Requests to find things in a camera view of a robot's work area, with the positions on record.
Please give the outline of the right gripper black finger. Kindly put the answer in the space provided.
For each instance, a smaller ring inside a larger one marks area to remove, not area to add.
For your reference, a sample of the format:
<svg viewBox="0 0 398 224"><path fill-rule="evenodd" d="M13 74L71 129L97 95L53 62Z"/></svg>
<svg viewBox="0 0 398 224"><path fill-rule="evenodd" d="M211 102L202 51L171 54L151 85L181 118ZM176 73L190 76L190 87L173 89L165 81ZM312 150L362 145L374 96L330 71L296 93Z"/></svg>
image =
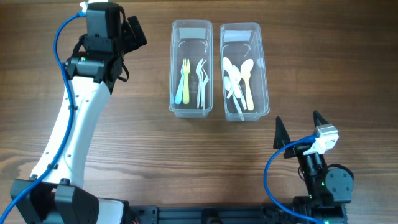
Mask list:
<svg viewBox="0 0 398 224"><path fill-rule="evenodd" d="M291 140L289 134L282 122L282 119L280 118L280 116L276 117L273 148L280 149L290 142Z"/></svg>
<svg viewBox="0 0 398 224"><path fill-rule="evenodd" d="M329 124L329 122L318 112L318 110L313 112L313 120L315 127Z"/></svg>

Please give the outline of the yellow plastic fork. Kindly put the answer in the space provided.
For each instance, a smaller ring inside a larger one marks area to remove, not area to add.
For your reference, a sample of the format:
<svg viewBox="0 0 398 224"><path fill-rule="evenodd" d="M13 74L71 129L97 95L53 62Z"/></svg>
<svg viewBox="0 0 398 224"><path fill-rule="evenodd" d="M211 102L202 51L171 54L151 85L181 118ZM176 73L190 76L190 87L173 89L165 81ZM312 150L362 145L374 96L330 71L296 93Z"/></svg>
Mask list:
<svg viewBox="0 0 398 224"><path fill-rule="evenodd" d="M183 84L183 104L188 104L190 101L190 94L189 94L189 74L190 74L190 60L184 59L183 60L183 74L184 74L184 84Z"/></svg>

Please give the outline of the white plastic fork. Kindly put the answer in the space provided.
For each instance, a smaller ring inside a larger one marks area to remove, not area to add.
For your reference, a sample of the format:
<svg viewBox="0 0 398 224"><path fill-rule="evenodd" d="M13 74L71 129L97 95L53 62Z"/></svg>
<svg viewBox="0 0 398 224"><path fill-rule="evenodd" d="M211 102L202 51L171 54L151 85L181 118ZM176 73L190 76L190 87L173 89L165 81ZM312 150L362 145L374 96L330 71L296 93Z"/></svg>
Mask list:
<svg viewBox="0 0 398 224"><path fill-rule="evenodd" d="M203 66L206 63L206 60L202 61L201 65L201 100L200 100L200 106L202 109L204 109L204 80L205 80L205 74L203 71Z"/></svg>
<svg viewBox="0 0 398 224"><path fill-rule="evenodd" d="M203 59L201 59L201 60L198 62L198 65L197 65L197 67L196 67L196 74L197 74L197 77L198 77L197 108L200 107L200 98L201 98L201 78L202 78L202 75L201 75L201 68L202 68L202 65L203 65Z"/></svg>
<svg viewBox="0 0 398 224"><path fill-rule="evenodd" d="M208 74L206 73L205 69L203 69L204 74L205 74L205 80L204 80L204 109L206 107L206 84L209 82L209 77Z"/></svg>

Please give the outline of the white plastic spoon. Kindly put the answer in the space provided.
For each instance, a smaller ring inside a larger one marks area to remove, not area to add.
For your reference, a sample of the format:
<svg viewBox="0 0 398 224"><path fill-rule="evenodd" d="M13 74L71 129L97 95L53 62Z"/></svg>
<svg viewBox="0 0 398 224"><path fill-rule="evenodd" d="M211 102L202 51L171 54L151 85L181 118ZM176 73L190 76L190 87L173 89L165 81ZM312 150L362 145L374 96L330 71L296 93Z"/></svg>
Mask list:
<svg viewBox="0 0 398 224"><path fill-rule="evenodd" d="M235 79L234 79L234 72L233 72L233 69L232 69L233 64L231 63L230 59L227 58L227 57L223 57L222 63L223 63L223 69L228 72L228 75L229 75L229 77L231 79L231 84L232 84L232 87L233 87L233 91L234 91L234 87L235 87L234 81L235 81Z"/></svg>
<svg viewBox="0 0 398 224"><path fill-rule="evenodd" d="M241 69L239 70L241 77L244 72L251 72L253 66L254 66L253 59L247 59L246 61L244 61L243 64L241 65Z"/></svg>
<svg viewBox="0 0 398 224"><path fill-rule="evenodd" d="M232 66L232 69L233 69L233 72L234 72L234 79L235 79L235 81L234 81L234 84L235 84L234 93L235 93L236 97L241 100L243 108L246 110L247 109L246 100L244 98L244 95L243 95L243 92L242 92L242 89L241 89L241 86L240 86L240 81L242 79L240 71L237 68L237 66L235 66L235 65Z"/></svg>
<svg viewBox="0 0 398 224"><path fill-rule="evenodd" d="M225 76L225 77L224 77L224 82L225 82L225 89L226 89L226 90L231 94L231 96L233 97L234 104L235 104L236 110L237 110L237 112L238 112L238 114L239 114L240 120L241 120L241 121L244 121L243 113L242 113L241 107L240 107L240 105L239 105L239 103L238 103L238 100L237 100L237 98L236 98L236 96L235 96L235 94L234 94L234 91L233 91L233 87L232 87L232 84L231 84L231 79L230 79L230 77L229 77L229 76Z"/></svg>

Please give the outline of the light blue plastic fork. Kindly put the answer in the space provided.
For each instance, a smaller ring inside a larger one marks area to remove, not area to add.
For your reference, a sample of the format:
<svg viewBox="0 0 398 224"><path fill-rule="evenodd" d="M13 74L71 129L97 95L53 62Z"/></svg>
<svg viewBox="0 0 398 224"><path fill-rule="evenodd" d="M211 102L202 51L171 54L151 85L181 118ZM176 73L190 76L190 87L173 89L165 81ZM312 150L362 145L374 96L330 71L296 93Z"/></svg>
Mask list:
<svg viewBox="0 0 398 224"><path fill-rule="evenodd" d="M183 97L183 84L184 84L183 67L181 68L180 74L181 74L181 77L180 77L177 92L175 95L175 104L176 105L179 105L182 102L182 97Z"/></svg>

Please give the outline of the yellow plastic spoon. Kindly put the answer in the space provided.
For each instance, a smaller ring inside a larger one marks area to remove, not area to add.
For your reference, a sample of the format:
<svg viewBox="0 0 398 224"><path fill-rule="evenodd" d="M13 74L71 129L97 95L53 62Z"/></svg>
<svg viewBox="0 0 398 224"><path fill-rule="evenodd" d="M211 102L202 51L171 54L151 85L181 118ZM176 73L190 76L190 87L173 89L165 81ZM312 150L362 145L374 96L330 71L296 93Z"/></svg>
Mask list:
<svg viewBox="0 0 398 224"><path fill-rule="evenodd" d="M249 83L249 79L251 77L250 72L244 72L242 74L242 79L245 82L245 89L246 89L246 105L249 111L252 111L254 109L254 102L252 98L252 93L251 93L251 87Z"/></svg>

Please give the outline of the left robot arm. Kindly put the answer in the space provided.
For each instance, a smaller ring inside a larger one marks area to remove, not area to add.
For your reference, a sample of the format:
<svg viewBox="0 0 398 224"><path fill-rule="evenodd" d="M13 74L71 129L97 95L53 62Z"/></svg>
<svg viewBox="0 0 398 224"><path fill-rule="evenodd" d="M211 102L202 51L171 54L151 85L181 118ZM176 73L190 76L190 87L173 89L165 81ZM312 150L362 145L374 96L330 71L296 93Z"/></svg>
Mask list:
<svg viewBox="0 0 398 224"><path fill-rule="evenodd" d="M87 32L59 63L65 91L55 126L30 177L13 182L6 213L17 208L26 223L138 223L128 201L96 197L83 185L99 116L115 83L129 79L124 56L146 37L137 17L114 2L83 2L77 17Z"/></svg>

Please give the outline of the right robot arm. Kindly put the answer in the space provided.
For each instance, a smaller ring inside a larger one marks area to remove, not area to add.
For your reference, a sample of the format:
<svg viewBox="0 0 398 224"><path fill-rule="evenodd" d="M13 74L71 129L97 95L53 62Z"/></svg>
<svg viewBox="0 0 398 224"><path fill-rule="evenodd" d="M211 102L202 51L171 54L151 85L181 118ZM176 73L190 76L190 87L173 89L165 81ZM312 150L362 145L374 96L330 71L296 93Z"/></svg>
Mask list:
<svg viewBox="0 0 398 224"><path fill-rule="evenodd" d="M354 174L341 164L327 164L324 154L338 141L337 128L315 110L313 134L292 141L280 117L275 119L273 148L284 158L297 158L300 178L308 195L295 196L290 205L277 202L290 223L348 223L346 205L351 202Z"/></svg>

